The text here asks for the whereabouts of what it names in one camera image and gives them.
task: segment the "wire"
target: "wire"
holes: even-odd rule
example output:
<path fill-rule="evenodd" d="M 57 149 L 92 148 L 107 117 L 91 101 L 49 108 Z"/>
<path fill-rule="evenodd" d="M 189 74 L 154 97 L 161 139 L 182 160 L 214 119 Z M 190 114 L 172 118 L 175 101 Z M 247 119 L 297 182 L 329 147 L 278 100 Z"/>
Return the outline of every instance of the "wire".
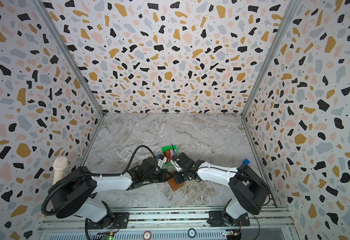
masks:
<path fill-rule="evenodd" d="M 259 221 L 258 221 L 258 219 L 257 219 L 257 217 L 255 217 L 255 215 L 254 214 L 252 214 L 253 216 L 254 216 L 254 218 L 256 219 L 256 221 L 258 222 L 258 226 L 259 226 L 259 230 L 258 230 L 258 234 L 256 235 L 256 237 L 253 239 L 253 240 L 255 240 L 255 239 L 257 239 L 258 238 L 258 236 L 259 236 L 259 233 L 260 233 L 260 224 L 259 224 Z"/>
<path fill-rule="evenodd" d="M 129 162 L 128 162 L 126 168 L 125 168 L 124 171 L 121 173 L 121 175 L 123 175 L 124 173 L 127 172 L 127 170 L 129 169 L 129 167 L 130 167 L 130 165 L 131 165 L 131 163 L 132 163 L 133 157 L 135 156 L 136 152 L 137 152 L 137 151 L 139 150 L 139 148 L 141 148 L 141 147 L 147 148 L 148 151 L 152 154 L 152 156 L 153 156 L 154 158 L 156 158 L 156 157 L 155 157 L 155 154 L 153 154 L 152 150 L 149 149 L 149 147 L 147 147 L 147 146 L 145 146 L 145 145 L 140 145 L 140 146 L 138 146 L 138 147 L 135 149 L 135 151 L 133 152 L 131 158 L 129 159 Z"/>

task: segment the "terrazzo wallpaper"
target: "terrazzo wallpaper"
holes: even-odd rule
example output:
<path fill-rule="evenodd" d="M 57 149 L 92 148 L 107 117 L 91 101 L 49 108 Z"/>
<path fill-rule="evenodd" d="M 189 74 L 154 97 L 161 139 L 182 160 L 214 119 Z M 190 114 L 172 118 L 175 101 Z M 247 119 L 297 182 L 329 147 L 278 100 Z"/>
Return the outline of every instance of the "terrazzo wallpaper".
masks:
<path fill-rule="evenodd" d="M 350 0 L 302 3 L 245 119 L 301 239 L 350 240 Z"/>
<path fill-rule="evenodd" d="M 242 112 L 287 0 L 44 2 L 105 112 Z"/>
<path fill-rule="evenodd" d="M 33 7 L 0 1 L 0 240 L 33 239 L 54 159 L 74 169 L 98 119 Z"/>

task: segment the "black bracket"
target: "black bracket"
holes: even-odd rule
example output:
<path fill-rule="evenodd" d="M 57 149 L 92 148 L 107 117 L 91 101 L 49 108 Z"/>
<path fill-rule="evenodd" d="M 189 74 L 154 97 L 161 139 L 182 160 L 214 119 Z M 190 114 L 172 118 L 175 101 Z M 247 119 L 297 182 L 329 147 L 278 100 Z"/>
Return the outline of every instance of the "black bracket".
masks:
<path fill-rule="evenodd" d="M 112 223 L 115 225 L 113 229 L 116 231 L 118 229 L 127 228 L 129 219 L 129 212 L 114 212 L 113 218 L 104 217 L 99 222 L 92 222 L 88 219 L 88 229 L 104 229 L 102 226 L 110 226 Z"/>
<path fill-rule="evenodd" d="M 211 227 L 227 227 L 228 225 L 223 220 L 222 211 L 209 211 L 208 212 L 209 219 L 207 220 L 207 223 L 210 224 Z M 249 226 L 249 218 L 247 213 L 243 214 L 239 217 L 242 227 L 248 227 Z M 233 226 L 228 227 L 240 227 L 240 223 L 236 223 Z"/>

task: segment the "marble table surface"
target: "marble table surface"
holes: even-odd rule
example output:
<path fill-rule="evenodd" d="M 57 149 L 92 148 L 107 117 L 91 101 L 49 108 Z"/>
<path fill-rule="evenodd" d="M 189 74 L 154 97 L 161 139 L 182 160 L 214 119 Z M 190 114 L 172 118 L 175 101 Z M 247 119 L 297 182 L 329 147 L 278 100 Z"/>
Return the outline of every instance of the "marble table surface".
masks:
<path fill-rule="evenodd" d="M 146 145 L 160 154 L 161 148 L 171 143 L 178 153 L 184 152 L 194 161 L 239 167 L 248 159 L 259 174 L 239 114 L 108 113 L 84 165 L 95 172 L 121 172 L 137 146 Z M 131 167 L 149 156 L 146 149 L 139 149 Z M 231 198 L 235 196 L 230 188 L 195 180 L 186 181 L 175 192 L 168 183 L 157 183 L 96 195 L 110 207 L 224 206 Z"/>

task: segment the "white sponge cylinder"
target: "white sponge cylinder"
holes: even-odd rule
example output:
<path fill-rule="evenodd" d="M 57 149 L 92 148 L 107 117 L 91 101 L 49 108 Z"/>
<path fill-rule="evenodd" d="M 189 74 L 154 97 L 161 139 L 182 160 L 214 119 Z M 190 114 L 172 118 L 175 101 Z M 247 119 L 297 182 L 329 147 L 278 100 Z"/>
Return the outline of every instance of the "white sponge cylinder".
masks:
<path fill-rule="evenodd" d="M 64 177 L 64 170 L 68 166 L 68 159 L 66 157 L 58 157 L 53 162 L 53 185 Z"/>

